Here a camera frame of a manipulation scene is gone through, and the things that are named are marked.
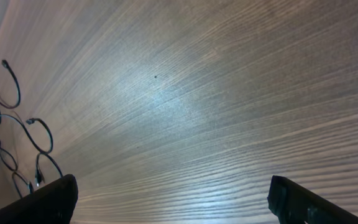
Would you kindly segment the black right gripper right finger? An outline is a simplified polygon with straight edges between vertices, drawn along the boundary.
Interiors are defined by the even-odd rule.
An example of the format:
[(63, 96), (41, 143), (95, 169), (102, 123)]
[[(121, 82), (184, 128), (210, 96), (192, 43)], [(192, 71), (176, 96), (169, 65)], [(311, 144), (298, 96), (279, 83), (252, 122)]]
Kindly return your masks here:
[(267, 200), (280, 224), (358, 224), (357, 216), (286, 177), (272, 177)]

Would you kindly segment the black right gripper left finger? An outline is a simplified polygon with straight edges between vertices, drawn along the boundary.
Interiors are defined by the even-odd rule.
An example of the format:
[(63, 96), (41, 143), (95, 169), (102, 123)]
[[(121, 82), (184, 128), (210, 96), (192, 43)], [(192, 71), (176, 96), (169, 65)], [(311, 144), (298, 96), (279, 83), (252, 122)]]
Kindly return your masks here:
[(67, 174), (0, 209), (0, 223), (70, 223), (77, 200), (75, 176)]

